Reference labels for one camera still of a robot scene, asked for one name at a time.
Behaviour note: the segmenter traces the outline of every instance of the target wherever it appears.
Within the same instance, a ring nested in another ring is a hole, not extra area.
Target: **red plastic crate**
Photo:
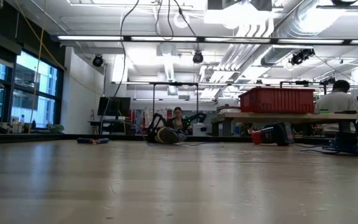
[[[256,87],[241,94],[242,112],[314,113],[314,90]]]

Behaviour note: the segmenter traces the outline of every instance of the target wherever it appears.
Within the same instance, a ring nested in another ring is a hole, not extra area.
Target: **table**
[[[100,132],[100,121],[88,121],[89,124],[93,127],[92,128],[92,134],[99,134]],[[104,119],[103,120],[103,131],[108,131],[109,134],[112,133],[120,133],[120,134],[126,134],[124,130],[124,125],[126,125],[127,131],[130,130],[131,126],[127,123],[123,124],[125,122],[121,119]]]
[[[244,113],[227,112],[215,116],[212,120],[213,136],[219,135],[219,124],[223,125],[223,136],[231,136],[233,121],[242,123],[281,123],[291,124],[329,124],[338,123],[339,131],[349,132],[350,122],[358,119],[356,114],[276,114],[276,113]]]

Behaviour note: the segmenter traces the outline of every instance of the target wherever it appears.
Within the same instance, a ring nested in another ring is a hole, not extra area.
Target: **camera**
[[[194,53],[193,62],[194,63],[202,63],[204,61],[203,54],[200,51],[196,51]]]
[[[101,67],[103,65],[103,56],[102,55],[95,55],[93,59],[93,66],[95,67]]]

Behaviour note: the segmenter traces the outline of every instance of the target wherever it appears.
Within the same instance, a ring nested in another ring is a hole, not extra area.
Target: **man in white shirt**
[[[354,110],[358,114],[357,99],[347,94],[350,87],[350,84],[345,80],[336,81],[332,93],[323,96],[316,102],[315,111],[319,113],[320,110],[328,110],[328,113],[335,113]],[[324,124],[323,129],[325,133],[336,133],[339,131],[338,124]],[[351,124],[351,131],[356,131],[353,124]]]

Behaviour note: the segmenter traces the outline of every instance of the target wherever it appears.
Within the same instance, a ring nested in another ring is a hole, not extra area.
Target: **floor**
[[[358,158],[252,144],[0,144],[0,223],[358,223]]]

